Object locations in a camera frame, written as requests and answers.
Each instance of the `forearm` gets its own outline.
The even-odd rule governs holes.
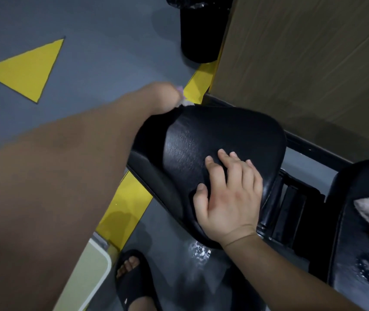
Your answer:
[[[0,309],[53,307],[151,115],[148,98],[127,94],[0,149]]]
[[[340,293],[292,265],[257,235],[225,248],[271,310],[360,310]]]

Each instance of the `foot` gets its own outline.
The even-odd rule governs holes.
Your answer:
[[[117,270],[115,277],[116,281],[122,279],[122,277],[131,272],[134,268],[139,266],[140,260],[138,257],[130,256],[128,260],[125,260],[121,267]],[[121,304],[125,305],[128,301],[121,301]],[[151,297],[145,296],[135,299],[128,308],[128,311],[156,311],[154,300]]]

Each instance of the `wooden panel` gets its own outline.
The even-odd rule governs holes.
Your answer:
[[[369,158],[369,0],[237,0],[210,93]]]

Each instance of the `black leather seat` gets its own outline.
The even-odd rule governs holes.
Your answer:
[[[317,214],[316,255],[310,272],[369,310],[369,224],[353,201],[369,197],[369,160],[340,171]]]
[[[263,177],[265,204],[285,155],[286,139],[274,119],[258,112],[195,105],[152,116],[138,132],[128,159],[130,171],[161,205],[211,248],[220,246],[197,223],[192,198],[198,183],[210,187],[204,158],[211,155],[219,162],[220,148],[251,159]]]

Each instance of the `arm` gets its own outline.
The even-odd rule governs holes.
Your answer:
[[[0,149],[0,310],[52,310],[123,175],[135,134],[181,94],[153,83]]]
[[[200,184],[193,198],[197,219],[205,233],[220,243],[271,310],[361,310],[316,277],[292,265],[257,234],[262,178],[252,162],[219,150],[228,169],[209,156],[206,167],[211,197]]]

